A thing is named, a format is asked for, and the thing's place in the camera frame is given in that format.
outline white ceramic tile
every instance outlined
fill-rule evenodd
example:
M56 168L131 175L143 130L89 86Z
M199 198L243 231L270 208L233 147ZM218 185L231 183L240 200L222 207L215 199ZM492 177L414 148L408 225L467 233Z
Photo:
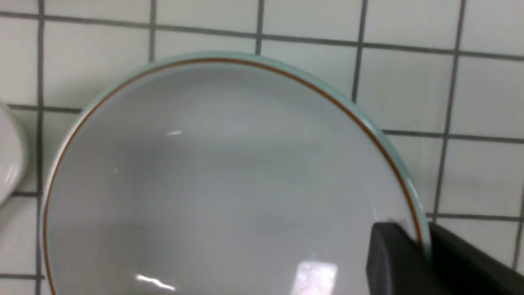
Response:
M355 48L264 40L261 54L309 72L351 97Z
M157 24L255 33L258 0L158 0Z
M461 49L524 54L524 2L474 0L466 4Z
M440 212L519 216L524 145L449 140Z
M155 59L193 51L240 51L255 53L255 40L202 34L157 31Z
M0 28L0 101L36 105L38 22L0 18Z
M44 102L82 108L147 64L149 30L46 22Z
M454 48L460 1L368 2L364 41Z
M447 218L437 219L436 223L506 266L511 266L518 223Z
M148 23L150 0L46 0L46 14Z
M36 198L12 197L0 211L0 273L36 272Z
M20 111L14 110L16 119L24 128L25 137L27 139L27 147L29 152L29 163L27 165L27 172L24 180L16 189L22 192L36 192L36 111Z
M409 170L425 212L433 212L442 140L389 135Z
M35 0L5 0L0 1L0 11L38 13L38 1Z
M49 287L48 280L42 280L41 285L40 285L40 294L41 295L53 295L51 293L51 287Z
M453 57L364 49L357 105L382 129L443 132Z
M58 149L72 125L78 119L77 114L45 112L43 115L43 177L46 181L54 163Z
M461 57L451 132L524 138L524 63Z
M358 40L361 0L265 0L264 34Z
M0 279L0 293L4 295L34 295L35 281Z

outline plate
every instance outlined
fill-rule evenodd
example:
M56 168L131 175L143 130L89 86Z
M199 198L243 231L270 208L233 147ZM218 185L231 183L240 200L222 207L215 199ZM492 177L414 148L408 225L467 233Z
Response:
M56 295L366 294L380 220L430 252L386 137L324 82L252 55L183 55L108 89L46 196Z
M9 108L0 103L0 204L24 178L27 142Z

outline grout line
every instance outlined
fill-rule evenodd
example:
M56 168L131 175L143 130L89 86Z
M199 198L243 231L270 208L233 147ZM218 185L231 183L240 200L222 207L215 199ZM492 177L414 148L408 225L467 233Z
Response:
M39 107L39 106L29 106L25 104L8 104L7 105L12 110L20 111L44 111L44 112L54 112L54 113L73 113L78 114L82 112L82 109L78 108L63 108L63 107Z
M499 143L519 143L524 144L522 138L503 138L496 136L480 136L480 135L467 135L467 134L448 134L448 139L458 140L470 140L470 141L487 141L487 142L499 142Z
M399 136L411 136L411 137L424 137L424 138L442 138L444 134L436 132L423 132L423 131L405 131L405 130L389 130L384 129L382 132L386 135L399 135Z
M103 25L123 28L149 28L149 24L125 22L122 20L110 20L110 19L98 19L98 18L83 18L83 17L71 17L71 16L60 16L60 15L46 15L44 16L46 21L52 22L63 22L63 23L74 23L74 24L85 24L85 25Z
M515 236L515 253L513 255L513 263L511 264L512 269L517 269L517 267L519 266L520 243L522 241L522 223L524 223L524 182L522 184L520 203L520 223L517 228L517 234Z
M45 4L44 0L38 1L38 36L37 36L37 127L36 127L36 175L37 175L37 233L36 233L36 281L35 295L40 295L42 285L42 265L40 256L40 206L42 205L43 192L43 46L45 27Z
M11 197L39 197L40 194L38 192L20 192L20 191L14 191L11 194Z
M489 58L489 59L524 61L524 56L509 55L509 54L496 54L496 53L487 53L487 52L460 51L459 55L465 56L465 57L478 57L478 58Z
M21 273L0 273L0 279L14 279L14 280L37 280L37 275L24 275Z
M38 14L0 11L0 17L4 17L4 18L20 18L20 19L35 19L36 20L36 19L38 19Z
M20 19L38 19L39 18L38 14L16 13L16 12L6 12L6 11L0 11L0 17L20 18ZM60 15L46 15L44 16L44 18L45 20L54 21L54 22L79 23L79 24L87 24L87 25L104 25L104 26L144 28L144 29L149 29L151 27L151 25L148 23L126 22L126 21L110 20L110 19L82 18L82 17L71 17L71 16L60 16ZM215 30L215 29L170 26L170 25L157 25L156 27L157 27L157 30L179 31L179 32L186 32L186 33L231 36L231 37L240 37L240 38L256 38L257 37L257 34L253 34L253 33L228 31L228 30ZM358 42L355 42L355 41L303 38L303 37L280 36L280 35L263 35L262 34L262 39L276 40L276 41L289 41L289 42L298 42L298 43L350 46L350 47L358 46ZM428 54L444 54L444 55L455 55L456 54L456 50L454 49L427 48L427 47L367 43L367 42L362 43L362 48L388 49L388 50L420 52L420 53L428 53ZM464 57L478 57L478 58L486 58L486 59L524 61L524 56L512 55L512 54L497 54L497 53L475 52L475 51L459 51L458 55L464 56Z
M427 54L453 55L456 52L453 49L428 48L428 47L416 47L416 46L381 44L381 43L366 43L366 42L364 42L362 46L365 48L388 49L388 50L418 52L418 53L427 53Z
M255 54L260 55L262 50L262 28L264 27L264 0L258 0L257 13L257 40L255 45Z
M427 218L447 218L447 219L469 219L469 220L493 220L493 221L507 221L507 222L521 222L522 218L519 216L496 216L496 215L481 215L481 214L459 214L459 213L426 213Z
M444 169L445 169L446 152L447 152L447 137L449 135L450 125L451 125L451 112L453 110L455 83L457 79L457 70L459 67L459 49L460 49L460 41L462 37L462 27L463 27L462 25L464 23L465 10L466 10L466 0L461 0L460 13L458 15L457 33L456 33L456 39L455 39L455 53L453 55L453 67L451 70L450 93L449 93L449 98L447 100L446 124L444 127L444 137L442 140L442 151L440 154L439 173L438 173L437 180L436 180L435 203L433 205L433 213L435 215L433 216L433 222L436 221L436 218L437 218L436 214L439 212L440 196L442 193L442 180L444 178Z
M12 110L20 110L20 111L38 111L38 106L30 106L27 104L12 104L9 103L7 106Z
M44 112L54 112L54 113L71 113L79 114L82 112L82 109L77 108L62 108L62 107L43 107L42 111Z
M227 37L238 37L238 38L256 38L256 33L245 33L239 31L229 30L216 30L206 28L195 28L195 27L184 27L184 26L170 26L170 25L156 25L156 30L162 31L177 31L181 33L196 33L205 35L216 35L216 36L227 36Z
M355 42L355 41L331 40L331 39L307 38L307 37L293 37L293 36L271 35L271 34L270 35L262 34L262 39L263 40L273 40L273 41L295 42L295 43L334 45L334 46L355 47L358 45L358 42Z
M360 67L362 63L362 44L364 42L364 28L366 26L367 0L362 0L361 19L358 26L357 57L355 61L355 72L353 73L353 89L351 101L357 103L358 80L360 78Z
M151 11L149 15L149 62L155 61L155 37L157 24L157 0L151 0Z
M444 138L444 133L438 133L438 132L390 130L390 129L384 129L382 130L382 132L387 135L422 137L422 138ZM451 133L447 135L447 138L454 139L454 140L524 144L524 138L505 138L505 137L498 137L498 136L482 136L482 135L451 134Z

